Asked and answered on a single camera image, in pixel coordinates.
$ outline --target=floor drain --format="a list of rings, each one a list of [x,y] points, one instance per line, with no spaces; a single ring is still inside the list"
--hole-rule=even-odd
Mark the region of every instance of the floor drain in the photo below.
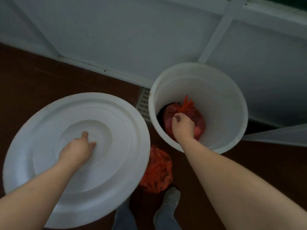
[[[152,124],[151,119],[148,112],[148,98],[149,98],[150,89],[142,88],[140,97],[138,98],[138,102],[136,104],[136,109],[143,116],[145,122],[147,124]]]

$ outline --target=white door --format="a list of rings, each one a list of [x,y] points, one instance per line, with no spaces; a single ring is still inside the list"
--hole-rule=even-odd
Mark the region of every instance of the white door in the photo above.
[[[307,147],[307,123],[245,135],[242,140]]]

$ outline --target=plastic bucket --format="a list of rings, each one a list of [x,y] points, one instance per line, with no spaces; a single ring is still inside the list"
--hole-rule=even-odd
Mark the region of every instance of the plastic bucket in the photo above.
[[[206,130],[199,142],[223,153],[242,138],[248,110],[236,83],[221,71],[201,63],[182,63],[165,70],[153,84],[149,95],[149,115],[158,134],[173,148],[183,152],[157,120],[160,109],[172,102],[182,103],[188,95],[206,121]]]

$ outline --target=orange mesh bag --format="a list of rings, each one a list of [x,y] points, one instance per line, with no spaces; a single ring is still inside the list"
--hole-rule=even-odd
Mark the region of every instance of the orange mesh bag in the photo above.
[[[194,107],[194,102],[188,101],[188,96],[185,97],[182,106],[179,103],[172,103],[165,109],[163,122],[167,135],[177,142],[172,130],[172,118],[177,113],[184,113],[194,122],[194,139],[199,140],[206,129],[206,123],[202,114]]]
[[[156,145],[152,145],[149,162],[140,186],[149,193],[159,193],[165,190],[173,181],[172,166],[171,157]]]

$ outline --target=tiled floor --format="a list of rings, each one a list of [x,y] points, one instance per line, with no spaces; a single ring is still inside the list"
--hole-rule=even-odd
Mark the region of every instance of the tiled floor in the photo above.
[[[135,105],[140,87],[28,52],[0,45],[0,166],[20,127],[47,104],[81,92],[104,92]],[[151,143],[173,160],[173,185],[181,200],[175,217],[182,229],[225,229],[210,204],[185,155],[171,148],[150,127]],[[223,154],[256,173],[307,209],[307,149],[241,141]],[[152,218],[163,194],[149,194],[139,187],[130,208],[139,229],[154,229]],[[1,181],[0,196],[4,195]],[[114,212],[76,229],[111,229]]]

